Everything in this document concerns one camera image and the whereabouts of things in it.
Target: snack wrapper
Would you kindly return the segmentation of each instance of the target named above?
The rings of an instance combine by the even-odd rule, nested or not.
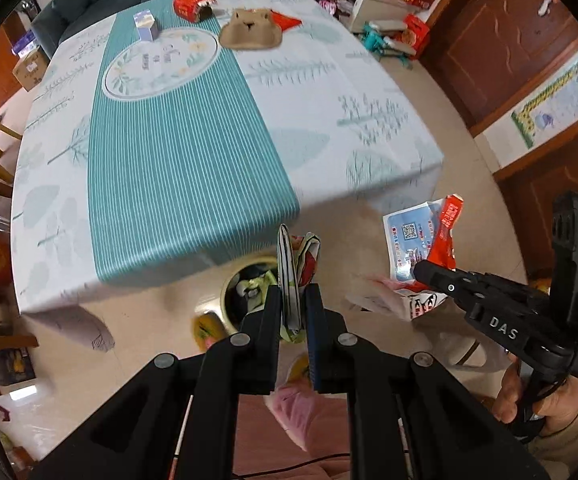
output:
[[[287,226],[278,229],[278,285],[283,300],[283,318],[280,334],[290,342],[304,338],[306,320],[303,319],[301,297],[316,272],[320,238],[313,233],[291,236]]]
[[[211,16],[209,4],[217,0],[173,0],[173,10],[180,18],[191,23],[198,23]]]
[[[446,298],[446,295],[427,290],[426,285],[417,282],[413,267],[426,259],[447,269],[456,268],[451,229],[462,208],[463,199],[453,194],[383,217],[391,279],[375,281],[402,296],[410,319],[429,312]]]
[[[271,11],[271,19],[274,20],[274,23],[280,27],[280,29],[284,32],[285,30],[289,30],[290,28],[297,27],[298,25],[302,25],[303,22],[298,18],[292,18],[291,16],[285,16],[280,12],[275,12],[275,10]]]

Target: red packet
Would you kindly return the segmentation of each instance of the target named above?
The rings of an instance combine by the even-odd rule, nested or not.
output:
[[[208,4],[217,0],[173,0],[173,10],[180,18],[191,23],[200,22],[211,16],[211,7]]]
[[[298,18],[292,18],[291,16],[285,16],[280,12],[275,12],[275,10],[271,11],[271,17],[274,20],[275,24],[278,25],[282,31],[288,30],[292,27],[297,27],[298,25],[302,25],[303,22]]]
[[[404,286],[411,292],[426,290],[426,285],[417,282],[413,275],[413,267],[422,259],[446,269],[456,268],[451,229],[462,207],[463,199],[453,194],[383,217],[390,281],[400,284],[394,288]]]

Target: teal striped table runner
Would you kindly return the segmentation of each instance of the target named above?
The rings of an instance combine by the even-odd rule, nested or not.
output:
[[[105,73],[137,41],[133,15],[144,9],[161,31],[220,32],[214,18],[182,20],[172,0],[152,0],[115,19],[98,75],[88,156],[96,274],[115,285],[157,285],[259,250],[273,243],[280,222],[299,212],[232,51],[218,50],[208,68],[177,88],[136,100],[109,95],[125,89],[124,80],[109,84]]]

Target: human hand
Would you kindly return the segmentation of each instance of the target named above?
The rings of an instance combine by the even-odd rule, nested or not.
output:
[[[493,416],[505,424],[516,418],[516,403],[523,393],[523,385],[518,376],[518,358],[511,354],[509,356],[513,363],[502,378],[498,397],[492,406]],[[566,428],[578,416],[578,379],[569,376],[549,397],[536,402],[532,410],[536,415],[545,417],[541,436],[548,436]]]

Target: red can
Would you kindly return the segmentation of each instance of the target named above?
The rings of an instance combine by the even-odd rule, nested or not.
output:
[[[173,0],[173,10],[180,18],[191,23],[198,23],[211,16],[209,3],[216,0]]]

